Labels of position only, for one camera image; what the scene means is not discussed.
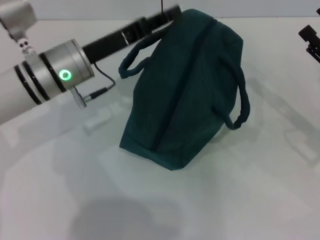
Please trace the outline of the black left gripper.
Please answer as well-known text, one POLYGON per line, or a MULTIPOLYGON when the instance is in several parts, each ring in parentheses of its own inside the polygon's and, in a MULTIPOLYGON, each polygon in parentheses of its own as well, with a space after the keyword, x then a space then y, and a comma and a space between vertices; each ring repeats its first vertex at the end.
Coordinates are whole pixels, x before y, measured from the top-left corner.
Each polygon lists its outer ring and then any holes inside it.
POLYGON ((149 35, 154 28, 160 28, 182 14, 179 5, 154 14, 141 17, 125 27, 118 29, 82 47, 91 64, 130 46, 149 35))

